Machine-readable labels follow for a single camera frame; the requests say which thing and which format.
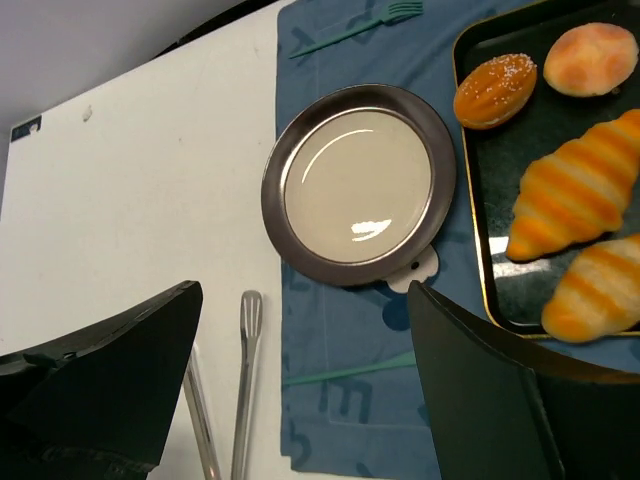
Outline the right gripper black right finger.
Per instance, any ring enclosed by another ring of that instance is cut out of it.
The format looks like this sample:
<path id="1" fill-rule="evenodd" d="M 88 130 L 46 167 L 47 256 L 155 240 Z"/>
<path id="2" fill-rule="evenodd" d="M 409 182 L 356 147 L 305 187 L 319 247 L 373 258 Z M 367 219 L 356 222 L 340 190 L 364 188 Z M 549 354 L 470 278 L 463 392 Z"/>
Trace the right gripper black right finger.
<path id="1" fill-rule="evenodd" d="M 639 377 L 549 350 L 419 282 L 411 334 L 445 479 L 635 479 Z"/>

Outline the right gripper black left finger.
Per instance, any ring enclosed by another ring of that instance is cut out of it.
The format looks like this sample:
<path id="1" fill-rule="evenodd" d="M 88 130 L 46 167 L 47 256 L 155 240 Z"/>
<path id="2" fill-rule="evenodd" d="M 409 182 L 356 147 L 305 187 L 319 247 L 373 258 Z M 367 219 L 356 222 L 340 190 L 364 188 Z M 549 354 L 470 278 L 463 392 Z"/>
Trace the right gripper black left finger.
<path id="1" fill-rule="evenodd" d="M 4 479 L 144 479 L 160 464 L 199 324 L 184 281 L 1 358 Z"/>

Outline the steel kitchen tongs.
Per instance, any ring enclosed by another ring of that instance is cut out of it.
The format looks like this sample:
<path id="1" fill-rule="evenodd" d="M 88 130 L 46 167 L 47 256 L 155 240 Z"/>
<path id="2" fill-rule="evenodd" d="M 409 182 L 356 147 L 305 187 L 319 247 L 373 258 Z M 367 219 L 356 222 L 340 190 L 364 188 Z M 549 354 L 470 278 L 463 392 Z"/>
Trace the steel kitchen tongs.
<path id="1" fill-rule="evenodd" d="M 231 462 L 232 479 L 245 478 L 251 419 L 251 392 L 262 323 L 263 298 L 261 293 L 255 290 L 244 291 L 241 295 L 240 305 L 242 354 Z M 221 479 L 221 470 L 197 364 L 196 347 L 191 350 L 183 380 L 183 390 L 194 428 L 204 478 Z"/>

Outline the orange sugared bread roll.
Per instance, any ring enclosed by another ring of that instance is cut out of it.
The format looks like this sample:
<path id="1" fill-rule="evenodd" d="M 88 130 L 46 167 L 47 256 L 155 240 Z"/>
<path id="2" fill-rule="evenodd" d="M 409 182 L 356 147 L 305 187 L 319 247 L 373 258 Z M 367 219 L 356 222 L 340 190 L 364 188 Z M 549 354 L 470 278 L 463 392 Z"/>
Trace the orange sugared bread roll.
<path id="1" fill-rule="evenodd" d="M 537 66 L 524 53 L 487 60 L 458 86 L 453 101 L 455 117 L 473 130 L 500 126 L 526 105 L 536 81 Z"/>

